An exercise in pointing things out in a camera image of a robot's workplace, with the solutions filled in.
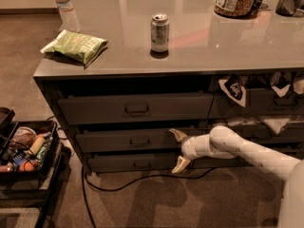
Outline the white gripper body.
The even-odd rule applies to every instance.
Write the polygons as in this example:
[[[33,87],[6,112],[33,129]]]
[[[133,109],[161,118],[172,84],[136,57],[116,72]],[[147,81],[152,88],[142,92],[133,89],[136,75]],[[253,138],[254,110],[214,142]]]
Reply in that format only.
[[[181,142],[181,153],[187,160],[195,160],[210,154],[208,135],[186,137]]]

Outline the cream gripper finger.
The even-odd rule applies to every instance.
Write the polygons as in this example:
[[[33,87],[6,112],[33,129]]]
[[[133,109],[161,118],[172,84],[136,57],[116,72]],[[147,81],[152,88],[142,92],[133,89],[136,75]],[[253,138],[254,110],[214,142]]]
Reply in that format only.
[[[172,173],[177,174],[183,171],[191,161],[184,156],[179,156],[177,159],[176,166],[173,168]]]
[[[181,143],[182,141],[184,141],[187,138],[187,135],[175,128],[170,128],[169,131],[175,136],[176,140]]]

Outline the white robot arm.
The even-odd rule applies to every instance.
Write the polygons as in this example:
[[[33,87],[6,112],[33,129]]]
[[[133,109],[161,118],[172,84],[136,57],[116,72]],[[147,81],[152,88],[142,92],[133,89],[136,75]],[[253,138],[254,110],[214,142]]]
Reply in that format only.
[[[230,128],[218,125],[209,134],[188,136],[171,128],[181,143],[181,155],[172,170],[179,173],[195,159],[241,157],[264,173],[284,181],[277,228],[304,228],[304,161],[241,138]]]

